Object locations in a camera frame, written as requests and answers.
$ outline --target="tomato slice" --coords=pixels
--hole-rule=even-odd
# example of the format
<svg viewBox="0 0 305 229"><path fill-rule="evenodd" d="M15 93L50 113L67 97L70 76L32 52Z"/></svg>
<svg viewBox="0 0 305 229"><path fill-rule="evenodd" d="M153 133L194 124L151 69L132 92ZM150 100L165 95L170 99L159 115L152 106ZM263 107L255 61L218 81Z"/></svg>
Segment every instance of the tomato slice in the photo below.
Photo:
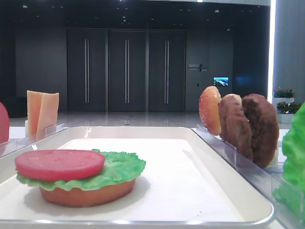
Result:
<svg viewBox="0 0 305 229"><path fill-rule="evenodd" d="M35 150L16 157L19 174L48 181L70 181L98 174L105 156L88 150Z"/></svg>
<svg viewBox="0 0 305 229"><path fill-rule="evenodd" d="M4 105L0 103L0 144L9 140L10 119Z"/></svg>

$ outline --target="dark gray door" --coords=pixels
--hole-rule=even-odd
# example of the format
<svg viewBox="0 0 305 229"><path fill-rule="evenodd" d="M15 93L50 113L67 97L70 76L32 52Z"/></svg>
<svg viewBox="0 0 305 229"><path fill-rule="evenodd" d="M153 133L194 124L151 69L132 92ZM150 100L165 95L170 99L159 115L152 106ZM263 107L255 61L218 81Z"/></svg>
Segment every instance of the dark gray door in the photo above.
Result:
<svg viewBox="0 0 305 229"><path fill-rule="evenodd" d="M68 109L105 111L105 31L68 30Z"/></svg>
<svg viewBox="0 0 305 229"><path fill-rule="evenodd" d="M109 31L109 111L145 111L144 31Z"/></svg>
<svg viewBox="0 0 305 229"><path fill-rule="evenodd" d="M149 34L149 111L183 112L185 33Z"/></svg>

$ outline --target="clear acrylic holder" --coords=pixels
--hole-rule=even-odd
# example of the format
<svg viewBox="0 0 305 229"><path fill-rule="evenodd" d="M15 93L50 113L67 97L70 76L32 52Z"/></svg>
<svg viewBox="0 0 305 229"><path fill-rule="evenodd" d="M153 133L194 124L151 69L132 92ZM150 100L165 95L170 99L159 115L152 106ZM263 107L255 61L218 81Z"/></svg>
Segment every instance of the clear acrylic holder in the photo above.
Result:
<svg viewBox="0 0 305 229"><path fill-rule="evenodd" d="M28 136L22 139L13 139L8 142L0 144L0 158L15 152L23 147L34 144L35 142L51 136L61 130L65 129L64 123L60 125L53 125L45 128L35 135Z"/></svg>
<svg viewBox="0 0 305 229"><path fill-rule="evenodd" d="M253 187L273 202L280 223L288 229L305 228L304 193L284 180L276 166L273 172L270 169L261 169L239 154L234 146L219 140L201 125L197 125L196 132Z"/></svg>

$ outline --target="glossy floor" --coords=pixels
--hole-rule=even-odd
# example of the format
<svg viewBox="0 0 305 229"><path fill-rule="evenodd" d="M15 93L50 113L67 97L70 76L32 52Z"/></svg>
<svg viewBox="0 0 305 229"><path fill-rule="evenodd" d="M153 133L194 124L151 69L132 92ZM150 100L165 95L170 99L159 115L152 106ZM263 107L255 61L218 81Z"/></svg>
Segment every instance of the glossy floor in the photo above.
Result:
<svg viewBox="0 0 305 229"><path fill-rule="evenodd" d="M11 126L24 126L26 118L10 119ZM146 113L146 112L82 112L59 113L58 124L65 126L184 126L200 124L197 112L193 113ZM290 129L290 124L279 124L280 129Z"/></svg>

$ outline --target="brown patty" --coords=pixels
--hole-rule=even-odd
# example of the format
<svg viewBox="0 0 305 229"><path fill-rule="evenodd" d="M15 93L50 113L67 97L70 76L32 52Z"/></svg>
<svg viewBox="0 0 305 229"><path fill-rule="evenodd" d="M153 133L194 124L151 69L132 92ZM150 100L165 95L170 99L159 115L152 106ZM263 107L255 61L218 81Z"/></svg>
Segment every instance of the brown patty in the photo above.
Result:
<svg viewBox="0 0 305 229"><path fill-rule="evenodd" d="M253 162L259 167L266 167L274 158L279 137L276 110L259 94L245 96L242 105L252 130Z"/></svg>
<svg viewBox="0 0 305 229"><path fill-rule="evenodd" d="M83 191L79 188L73 188L71 191L65 191L61 188L47 191L40 188L40 192L42 197L48 202L66 207L83 208L106 204L124 197L133 190L134 183L135 179L92 191Z"/></svg>
<svg viewBox="0 0 305 229"><path fill-rule="evenodd" d="M241 104L234 96L225 96L218 104L218 110L221 125L220 137L234 145L240 154L252 161L252 132Z"/></svg>

